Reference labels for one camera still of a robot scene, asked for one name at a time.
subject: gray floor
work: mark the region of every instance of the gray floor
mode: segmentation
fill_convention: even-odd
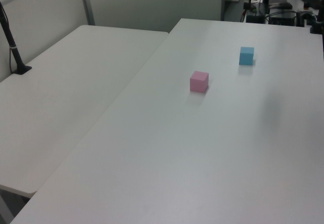
[[[244,0],[225,2],[224,21],[239,22],[243,12]]]
[[[0,190],[0,224],[9,224],[28,200],[20,195]]]

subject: blue cube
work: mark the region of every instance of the blue cube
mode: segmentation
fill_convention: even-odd
[[[254,48],[241,47],[239,54],[240,65],[253,65]]]

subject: tabletop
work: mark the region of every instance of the tabletop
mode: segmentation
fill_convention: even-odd
[[[323,85],[320,35],[182,19],[12,224],[322,223]]]
[[[81,26],[0,83],[0,189],[31,197],[166,32]]]

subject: pink cube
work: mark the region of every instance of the pink cube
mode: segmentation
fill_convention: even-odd
[[[208,73],[195,71],[190,77],[190,90],[204,93],[208,87]]]

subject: background desk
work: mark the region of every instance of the background desk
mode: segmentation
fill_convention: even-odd
[[[320,35],[182,19],[13,224],[321,223],[323,85]]]
[[[0,188],[31,197],[167,33],[81,26],[0,83]]]

